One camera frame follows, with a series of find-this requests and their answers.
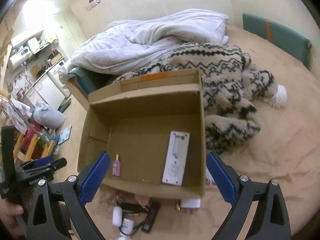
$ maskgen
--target blue item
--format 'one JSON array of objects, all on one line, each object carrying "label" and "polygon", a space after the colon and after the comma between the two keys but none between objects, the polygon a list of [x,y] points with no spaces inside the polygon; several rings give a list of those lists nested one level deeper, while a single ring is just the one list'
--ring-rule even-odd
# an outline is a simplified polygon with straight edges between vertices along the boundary
[{"label": "blue item", "polygon": [[236,186],[212,153],[207,155],[207,168],[225,202],[234,206],[237,202]]},{"label": "blue item", "polygon": [[109,166],[109,154],[107,152],[104,152],[81,185],[81,195],[79,197],[79,202],[82,206],[85,206],[85,204],[93,200],[94,195],[96,194],[101,182],[103,181],[109,169]]},{"label": "blue item", "polygon": [[49,155],[47,157],[35,160],[34,161],[34,167],[38,168],[38,167],[45,166],[48,163],[52,163],[52,162],[53,162],[53,157],[52,157],[52,155]]},{"label": "blue item", "polygon": [[104,87],[108,80],[113,75],[96,73],[81,67],[74,67],[67,74],[67,80],[71,82],[73,79],[77,88],[83,93],[85,97],[102,87]]}]

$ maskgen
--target plastic bag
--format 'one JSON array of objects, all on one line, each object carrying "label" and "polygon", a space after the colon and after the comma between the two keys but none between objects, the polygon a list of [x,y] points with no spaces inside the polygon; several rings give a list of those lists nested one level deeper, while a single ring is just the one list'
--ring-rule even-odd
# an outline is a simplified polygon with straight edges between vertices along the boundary
[{"label": "plastic bag", "polygon": [[38,101],[33,113],[33,118],[37,123],[48,127],[49,129],[57,129],[63,125],[67,117],[50,105]]}]

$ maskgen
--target white electronic device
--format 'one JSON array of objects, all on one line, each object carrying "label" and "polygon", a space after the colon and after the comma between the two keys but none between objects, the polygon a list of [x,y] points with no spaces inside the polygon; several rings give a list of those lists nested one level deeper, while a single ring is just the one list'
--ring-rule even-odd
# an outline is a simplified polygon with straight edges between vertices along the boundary
[{"label": "white electronic device", "polygon": [[190,198],[182,199],[180,207],[181,208],[200,208],[201,199],[200,198]]},{"label": "white electronic device", "polygon": [[162,183],[181,186],[187,161],[190,133],[172,131]]}]

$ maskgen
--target beige bed sheet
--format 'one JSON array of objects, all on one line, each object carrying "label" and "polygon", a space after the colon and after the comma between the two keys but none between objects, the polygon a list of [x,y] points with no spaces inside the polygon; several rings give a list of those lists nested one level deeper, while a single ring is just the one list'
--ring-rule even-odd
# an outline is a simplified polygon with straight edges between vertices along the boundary
[{"label": "beige bed sheet", "polygon": [[[253,181],[279,180],[290,218],[292,234],[299,231],[318,211],[320,204],[320,85],[305,66],[268,41],[234,26],[228,26],[229,44],[248,52],[260,68],[271,70],[276,81],[287,88],[287,106],[276,110],[254,101],[264,122],[261,132],[237,152],[223,156],[238,174]],[[112,190],[102,185],[86,208],[104,237],[119,237],[112,227],[112,210],[105,200]],[[162,200],[150,234],[132,239],[211,239],[222,224],[230,204],[216,186],[208,186],[201,208],[193,213],[175,210],[175,202]],[[244,239],[255,210],[251,208],[238,239]]]}]

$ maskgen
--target white container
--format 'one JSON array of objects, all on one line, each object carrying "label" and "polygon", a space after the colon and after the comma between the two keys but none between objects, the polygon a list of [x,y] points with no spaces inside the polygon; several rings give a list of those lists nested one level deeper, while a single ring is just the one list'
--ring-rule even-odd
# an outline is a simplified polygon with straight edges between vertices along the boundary
[{"label": "white container", "polygon": [[122,224],[122,208],[114,207],[112,214],[112,225],[119,228]]},{"label": "white container", "polygon": [[29,46],[30,51],[32,52],[32,54],[34,54],[35,51],[40,48],[40,45],[39,45],[38,40],[37,40],[36,37],[33,37],[32,39],[28,40],[27,41],[27,45]]},{"label": "white container", "polygon": [[23,47],[8,60],[8,68],[13,71],[32,55],[29,47]]},{"label": "white container", "polygon": [[121,226],[121,231],[120,233],[121,236],[130,236],[132,234],[134,228],[134,221],[124,218]]}]

